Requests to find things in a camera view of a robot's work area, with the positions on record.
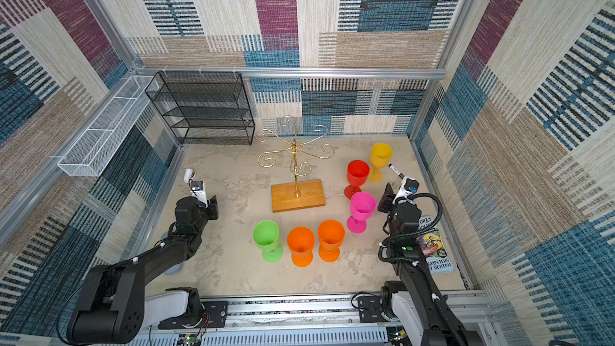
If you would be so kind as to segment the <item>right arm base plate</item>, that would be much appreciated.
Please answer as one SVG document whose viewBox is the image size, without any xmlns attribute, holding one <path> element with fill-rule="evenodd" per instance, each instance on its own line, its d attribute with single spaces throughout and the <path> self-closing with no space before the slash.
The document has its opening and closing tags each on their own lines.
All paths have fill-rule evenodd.
<svg viewBox="0 0 615 346">
<path fill-rule="evenodd" d="M 361 295 L 356 298 L 361 323 L 397 322 L 398 318 L 384 311 L 381 299 L 376 296 Z"/>
</svg>

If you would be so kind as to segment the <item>yellow wine glass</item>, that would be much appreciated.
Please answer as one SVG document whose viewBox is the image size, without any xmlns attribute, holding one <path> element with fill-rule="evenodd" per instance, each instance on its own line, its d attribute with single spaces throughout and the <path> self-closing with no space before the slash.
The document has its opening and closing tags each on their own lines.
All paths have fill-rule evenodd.
<svg viewBox="0 0 615 346">
<path fill-rule="evenodd" d="M 387 144 L 375 144 L 370 152 L 370 163 L 372 169 L 368 175 L 368 181 L 379 183 L 383 179 L 381 170 L 389 165 L 392 158 L 393 149 Z"/>
</svg>

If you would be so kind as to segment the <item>pink wine glass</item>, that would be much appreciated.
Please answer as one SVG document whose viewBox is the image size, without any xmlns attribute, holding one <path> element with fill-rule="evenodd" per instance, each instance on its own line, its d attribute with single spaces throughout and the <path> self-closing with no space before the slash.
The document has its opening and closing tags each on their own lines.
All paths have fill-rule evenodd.
<svg viewBox="0 0 615 346">
<path fill-rule="evenodd" d="M 371 218 L 376 210 L 375 198 L 367 192 L 357 192 L 351 198 L 350 213 L 347 219 L 348 229 L 355 233 L 363 233 L 367 228 L 366 221 Z"/>
</svg>

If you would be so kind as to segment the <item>small white object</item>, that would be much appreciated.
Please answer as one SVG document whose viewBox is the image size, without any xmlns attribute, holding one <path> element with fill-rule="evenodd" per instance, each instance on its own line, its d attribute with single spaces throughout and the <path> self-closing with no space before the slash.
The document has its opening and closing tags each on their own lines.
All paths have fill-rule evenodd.
<svg viewBox="0 0 615 346">
<path fill-rule="evenodd" d="M 187 168 L 184 172 L 184 183 L 189 184 L 194 176 L 194 171 L 191 168 Z"/>
</svg>

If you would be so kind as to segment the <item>green wine glass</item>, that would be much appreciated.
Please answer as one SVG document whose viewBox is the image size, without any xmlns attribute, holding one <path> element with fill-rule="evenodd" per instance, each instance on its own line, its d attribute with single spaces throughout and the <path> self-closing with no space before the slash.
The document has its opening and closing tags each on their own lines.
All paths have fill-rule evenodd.
<svg viewBox="0 0 615 346">
<path fill-rule="evenodd" d="M 280 245 L 280 228 L 272 220 L 264 220 L 256 224 L 252 231 L 252 239 L 261 250 L 262 258 L 269 263 L 278 262 L 283 256 Z"/>
</svg>

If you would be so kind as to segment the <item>black white marker pen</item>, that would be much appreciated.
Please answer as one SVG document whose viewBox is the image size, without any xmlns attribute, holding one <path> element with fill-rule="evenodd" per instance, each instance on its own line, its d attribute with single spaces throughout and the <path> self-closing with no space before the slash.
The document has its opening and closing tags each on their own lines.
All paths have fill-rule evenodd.
<svg viewBox="0 0 615 346">
<path fill-rule="evenodd" d="M 405 175 L 403 172 L 401 172 L 397 167 L 395 167 L 393 164 L 389 164 L 389 168 L 401 179 L 405 178 Z"/>
</svg>

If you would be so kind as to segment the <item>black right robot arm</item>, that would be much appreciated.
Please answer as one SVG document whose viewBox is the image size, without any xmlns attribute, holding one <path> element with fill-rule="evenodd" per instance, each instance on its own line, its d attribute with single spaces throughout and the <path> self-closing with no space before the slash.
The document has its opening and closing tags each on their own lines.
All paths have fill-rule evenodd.
<svg viewBox="0 0 615 346">
<path fill-rule="evenodd" d="M 410 184 L 398 193 L 387 184 L 378 204 L 378 211 L 387 214 L 383 230 L 388 236 L 377 256 L 400 279 L 384 285 L 383 312 L 402 323 L 411 345 L 482 345 L 479 333 L 468 330 L 448 306 L 419 242 L 440 223 L 442 203 L 434 194 L 418 193 L 417 182 Z"/>
</svg>

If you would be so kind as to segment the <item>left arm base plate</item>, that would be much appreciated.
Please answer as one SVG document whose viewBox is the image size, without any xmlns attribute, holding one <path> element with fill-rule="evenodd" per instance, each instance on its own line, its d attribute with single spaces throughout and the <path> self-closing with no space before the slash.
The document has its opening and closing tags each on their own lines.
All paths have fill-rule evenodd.
<svg viewBox="0 0 615 346">
<path fill-rule="evenodd" d="M 227 301 L 188 304 L 184 314 L 161 321 L 157 328 L 160 330 L 223 328 L 227 319 L 227 309 Z"/>
</svg>

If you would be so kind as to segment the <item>black mesh shelf rack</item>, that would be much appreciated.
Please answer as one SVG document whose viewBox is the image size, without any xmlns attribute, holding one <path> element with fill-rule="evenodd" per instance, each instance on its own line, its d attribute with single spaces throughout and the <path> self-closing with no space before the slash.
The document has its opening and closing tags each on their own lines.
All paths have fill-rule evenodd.
<svg viewBox="0 0 615 346">
<path fill-rule="evenodd" d="M 256 124 L 239 74 L 159 71 L 145 94 L 180 144 L 252 144 Z"/>
</svg>

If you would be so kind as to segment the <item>small orange wine glass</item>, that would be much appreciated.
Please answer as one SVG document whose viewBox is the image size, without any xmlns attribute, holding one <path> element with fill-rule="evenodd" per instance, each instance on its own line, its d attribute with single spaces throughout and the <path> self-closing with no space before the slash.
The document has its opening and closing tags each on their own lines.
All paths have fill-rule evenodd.
<svg viewBox="0 0 615 346">
<path fill-rule="evenodd" d="M 299 268 L 309 266 L 313 260 L 315 242 L 315 236 L 308 227 L 295 227 L 289 232 L 287 245 L 294 265 Z"/>
</svg>

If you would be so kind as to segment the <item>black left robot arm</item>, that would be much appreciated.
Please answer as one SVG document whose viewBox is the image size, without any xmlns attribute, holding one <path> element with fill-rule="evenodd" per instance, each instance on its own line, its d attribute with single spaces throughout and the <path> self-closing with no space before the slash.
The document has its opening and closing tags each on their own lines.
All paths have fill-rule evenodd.
<svg viewBox="0 0 615 346">
<path fill-rule="evenodd" d="M 69 345 L 128 344 L 145 324 L 145 287 L 166 270 L 197 253 L 205 226 L 219 218 L 217 198 L 194 196 L 176 203 L 176 222 L 153 248 L 113 265 L 92 268 L 78 294 L 65 334 Z"/>
</svg>

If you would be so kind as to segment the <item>red wine glass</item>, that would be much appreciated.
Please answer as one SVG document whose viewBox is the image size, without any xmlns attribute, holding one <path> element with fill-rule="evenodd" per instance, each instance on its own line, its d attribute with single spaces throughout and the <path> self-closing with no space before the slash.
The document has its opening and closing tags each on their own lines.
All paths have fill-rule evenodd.
<svg viewBox="0 0 615 346">
<path fill-rule="evenodd" d="M 344 189 L 344 195 L 351 199 L 365 184 L 370 174 L 370 166 L 362 160 L 353 160 L 347 166 L 348 186 Z"/>
</svg>

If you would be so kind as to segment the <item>large orange wine glass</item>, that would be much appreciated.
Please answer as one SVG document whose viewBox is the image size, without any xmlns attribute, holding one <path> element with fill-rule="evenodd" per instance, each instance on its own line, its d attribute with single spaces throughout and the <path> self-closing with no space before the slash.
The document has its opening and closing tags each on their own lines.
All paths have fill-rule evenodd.
<svg viewBox="0 0 615 346">
<path fill-rule="evenodd" d="M 345 229 L 340 222 L 328 219 L 321 223 L 318 228 L 320 258 L 328 263 L 338 260 L 344 237 Z"/>
</svg>

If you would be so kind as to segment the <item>printed booklet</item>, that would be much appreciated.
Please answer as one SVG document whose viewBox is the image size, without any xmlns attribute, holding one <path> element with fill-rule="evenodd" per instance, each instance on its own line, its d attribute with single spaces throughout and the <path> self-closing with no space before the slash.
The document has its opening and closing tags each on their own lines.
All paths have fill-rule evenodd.
<svg viewBox="0 0 615 346">
<path fill-rule="evenodd" d="M 448 256 L 438 225 L 432 225 L 432 221 L 432 216 L 420 218 L 419 229 L 422 232 L 416 237 L 416 241 L 421 246 L 432 274 L 453 272 L 453 261 Z"/>
</svg>

